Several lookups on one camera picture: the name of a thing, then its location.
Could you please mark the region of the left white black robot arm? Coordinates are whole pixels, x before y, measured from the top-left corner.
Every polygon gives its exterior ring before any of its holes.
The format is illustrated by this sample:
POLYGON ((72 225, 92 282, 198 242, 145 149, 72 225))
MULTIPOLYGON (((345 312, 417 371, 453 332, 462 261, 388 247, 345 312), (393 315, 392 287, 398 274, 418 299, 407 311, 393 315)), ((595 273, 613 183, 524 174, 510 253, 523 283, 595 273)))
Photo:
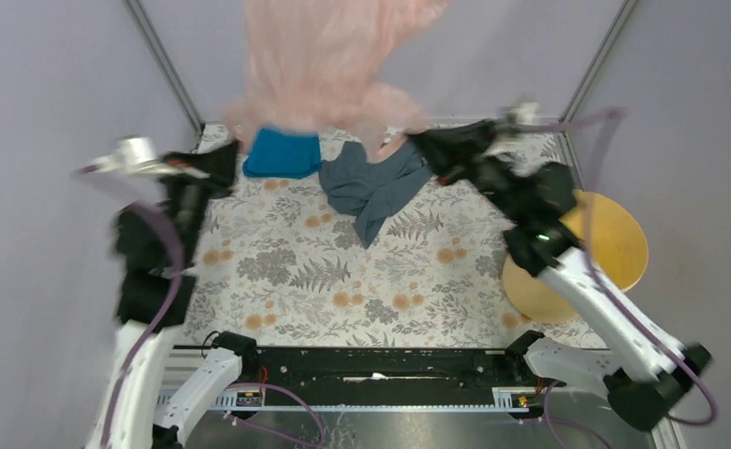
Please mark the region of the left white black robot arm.
POLYGON ((168 404, 156 405, 197 285, 189 269, 206 211, 231 194, 238 156, 234 140, 206 152, 158 154, 148 138, 134 137, 81 170, 125 201, 113 245, 124 261, 113 372, 88 447, 181 448, 227 387, 259 373, 255 340, 223 332, 168 404))

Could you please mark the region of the pink plastic trash bag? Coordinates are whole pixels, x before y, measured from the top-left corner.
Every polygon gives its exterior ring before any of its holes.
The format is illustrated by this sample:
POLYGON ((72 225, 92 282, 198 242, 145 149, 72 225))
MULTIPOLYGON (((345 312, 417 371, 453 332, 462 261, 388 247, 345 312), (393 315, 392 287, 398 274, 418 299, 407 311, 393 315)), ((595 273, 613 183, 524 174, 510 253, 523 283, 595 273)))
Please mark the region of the pink plastic trash bag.
POLYGON ((246 1, 245 92, 223 111, 235 138, 252 145, 275 127, 296 134, 344 130, 382 162, 409 134, 427 127, 423 108, 405 90, 384 83, 389 55, 432 26, 446 1, 246 1))

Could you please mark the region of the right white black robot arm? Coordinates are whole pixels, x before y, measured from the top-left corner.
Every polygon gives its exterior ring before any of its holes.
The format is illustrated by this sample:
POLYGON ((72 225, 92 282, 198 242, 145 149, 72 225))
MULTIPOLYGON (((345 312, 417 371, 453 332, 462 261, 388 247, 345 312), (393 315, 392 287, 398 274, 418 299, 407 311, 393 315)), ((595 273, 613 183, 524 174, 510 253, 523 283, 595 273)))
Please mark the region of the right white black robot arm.
POLYGON ((660 329, 593 263, 584 241, 563 223, 579 204, 566 165, 547 162, 519 174, 490 154, 494 143, 532 132, 530 125, 485 120, 430 129, 410 141, 439 182, 470 182, 511 221, 503 233, 511 261, 572 306, 610 349, 600 356, 527 332, 508 348, 508 379, 563 382, 604 398, 630 427, 651 431, 700 385, 711 355, 660 329))

